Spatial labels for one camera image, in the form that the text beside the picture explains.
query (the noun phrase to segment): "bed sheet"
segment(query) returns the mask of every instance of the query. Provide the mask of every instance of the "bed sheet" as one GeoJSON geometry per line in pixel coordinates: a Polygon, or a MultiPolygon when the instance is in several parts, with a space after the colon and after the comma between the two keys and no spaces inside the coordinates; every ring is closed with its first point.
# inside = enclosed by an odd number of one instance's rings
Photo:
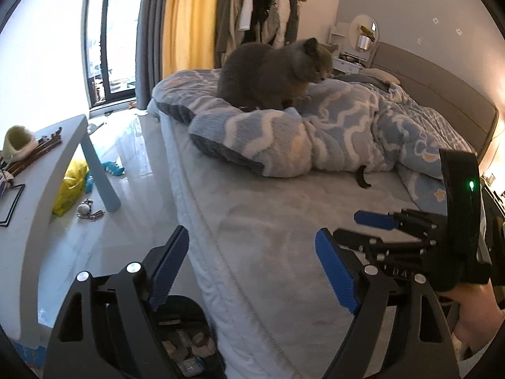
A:
{"type": "MultiPolygon", "coordinates": [[[[274,179],[203,155],[187,129],[160,113],[179,221],[189,258],[216,328],[229,379],[323,376],[352,321],[314,249],[316,232],[346,227],[388,241],[406,236],[356,225],[359,209],[416,208],[395,172],[312,171],[274,179]]],[[[386,350],[388,311],[368,373],[386,350]]]]}

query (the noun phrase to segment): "yellow curtain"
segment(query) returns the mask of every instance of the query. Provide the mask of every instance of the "yellow curtain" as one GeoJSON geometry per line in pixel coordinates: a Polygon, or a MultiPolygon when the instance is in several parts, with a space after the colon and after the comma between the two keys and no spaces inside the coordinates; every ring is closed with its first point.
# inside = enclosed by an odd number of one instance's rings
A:
{"type": "Polygon", "coordinates": [[[167,0],[163,78],[181,69],[214,67],[217,0],[167,0]]]}

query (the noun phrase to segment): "gray cat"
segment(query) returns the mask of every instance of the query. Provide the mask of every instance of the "gray cat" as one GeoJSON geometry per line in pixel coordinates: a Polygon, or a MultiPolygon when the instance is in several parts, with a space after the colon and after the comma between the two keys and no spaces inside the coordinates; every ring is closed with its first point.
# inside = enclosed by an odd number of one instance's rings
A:
{"type": "Polygon", "coordinates": [[[236,48],[221,71],[217,97],[243,111],[283,110],[309,83],[320,83],[332,70],[331,53],[317,39],[274,49],[247,43],[236,48]]]}

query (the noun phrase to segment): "fluffy comforter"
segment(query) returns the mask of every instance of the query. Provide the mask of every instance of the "fluffy comforter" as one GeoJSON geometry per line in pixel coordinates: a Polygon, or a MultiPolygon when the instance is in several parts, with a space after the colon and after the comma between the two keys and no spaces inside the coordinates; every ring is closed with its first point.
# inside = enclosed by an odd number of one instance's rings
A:
{"type": "Polygon", "coordinates": [[[243,112],[214,97],[219,72],[171,75],[154,88],[150,107],[188,125],[202,152],[263,176],[396,168],[419,209],[446,213],[438,150],[471,149],[439,113],[416,104],[400,86],[385,92],[326,80],[309,85],[287,110],[243,112]]]}

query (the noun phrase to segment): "window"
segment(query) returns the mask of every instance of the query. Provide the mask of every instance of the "window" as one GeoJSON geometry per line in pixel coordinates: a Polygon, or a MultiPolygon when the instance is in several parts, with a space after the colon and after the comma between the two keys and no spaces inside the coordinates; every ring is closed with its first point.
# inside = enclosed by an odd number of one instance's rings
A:
{"type": "Polygon", "coordinates": [[[92,107],[135,97],[140,0],[88,0],[85,36],[92,107]]]}

